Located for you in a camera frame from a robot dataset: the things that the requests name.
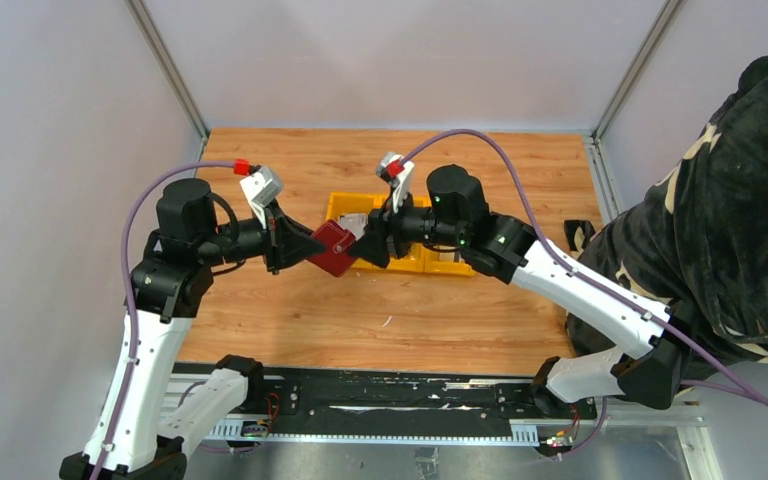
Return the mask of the red leather card holder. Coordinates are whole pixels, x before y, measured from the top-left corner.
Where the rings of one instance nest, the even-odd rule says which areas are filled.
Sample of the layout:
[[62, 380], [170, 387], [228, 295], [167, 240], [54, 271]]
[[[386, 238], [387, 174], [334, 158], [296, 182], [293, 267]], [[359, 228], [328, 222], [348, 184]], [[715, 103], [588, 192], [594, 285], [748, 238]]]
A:
[[357, 237], [336, 221], [327, 220], [313, 233], [312, 238], [321, 243], [324, 250], [307, 261], [326, 273], [339, 278], [355, 263], [356, 258], [349, 254], [349, 250]]

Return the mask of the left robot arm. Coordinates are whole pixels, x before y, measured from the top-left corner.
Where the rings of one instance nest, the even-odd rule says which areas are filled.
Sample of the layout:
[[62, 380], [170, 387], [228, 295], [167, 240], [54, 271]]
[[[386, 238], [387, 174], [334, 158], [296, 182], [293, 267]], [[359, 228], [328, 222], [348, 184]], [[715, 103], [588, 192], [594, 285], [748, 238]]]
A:
[[143, 258], [124, 270], [125, 330], [99, 423], [84, 449], [62, 461], [61, 478], [181, 479], [228, 413], [264, 405], [263, 365], [227, 355], [172, 414], [161, 412], [179, 350], [219, 266], [260, 257], [275, 274], [323, 251], [310, 229], [282, 211], [278, 177], [260, 169], [240, 187], [252, 215], [225, 224], [216, 212], [227, 202], [205, 180], [185, 178], [163, 189]]

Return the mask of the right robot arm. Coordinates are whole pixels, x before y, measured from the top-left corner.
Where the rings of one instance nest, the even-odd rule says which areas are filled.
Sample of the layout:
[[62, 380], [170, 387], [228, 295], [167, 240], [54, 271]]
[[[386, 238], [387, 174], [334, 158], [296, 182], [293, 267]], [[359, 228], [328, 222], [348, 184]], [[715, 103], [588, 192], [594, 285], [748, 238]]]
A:
[[525, 222], [490, 211], [480, 181], [460, 166], [439, 167], [428, 176], [429, 207], [413, 202], [412, 163], [394, 156], [375, 173], [390, 193], [383, 207], [369, 213], [351, 256], [384, 268], [414, 244], [448, 247], [475, 272], [551, 300], [612, 342], [602, 352], [546, 360], [530, 392], [537, 413], [556, 417], [587, 397], [622, 397], [659, 410], [671, 406], [687, 355], [665, 332], [667, 305], [598, 275]]

